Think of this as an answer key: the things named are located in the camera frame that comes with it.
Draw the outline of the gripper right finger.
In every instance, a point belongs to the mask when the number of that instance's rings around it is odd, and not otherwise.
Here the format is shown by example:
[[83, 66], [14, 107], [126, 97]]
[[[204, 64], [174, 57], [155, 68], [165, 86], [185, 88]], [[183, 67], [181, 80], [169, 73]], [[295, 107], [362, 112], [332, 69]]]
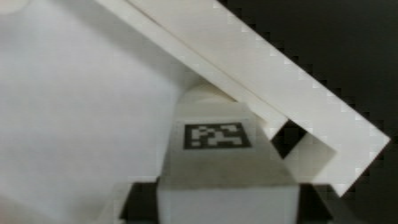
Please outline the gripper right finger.
[[332, 188], [329, 185], [300, 185], [297, 224], [330, 224], [332, 212], [327, 202], [332, 199]]

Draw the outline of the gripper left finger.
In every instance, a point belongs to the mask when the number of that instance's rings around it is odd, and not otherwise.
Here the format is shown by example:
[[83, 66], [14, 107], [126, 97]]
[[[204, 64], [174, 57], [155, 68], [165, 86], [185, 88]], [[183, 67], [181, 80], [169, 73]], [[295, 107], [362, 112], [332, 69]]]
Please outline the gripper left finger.
[[131, 185], [119, 218], [124, 224], [160, 224], [155, 182]]

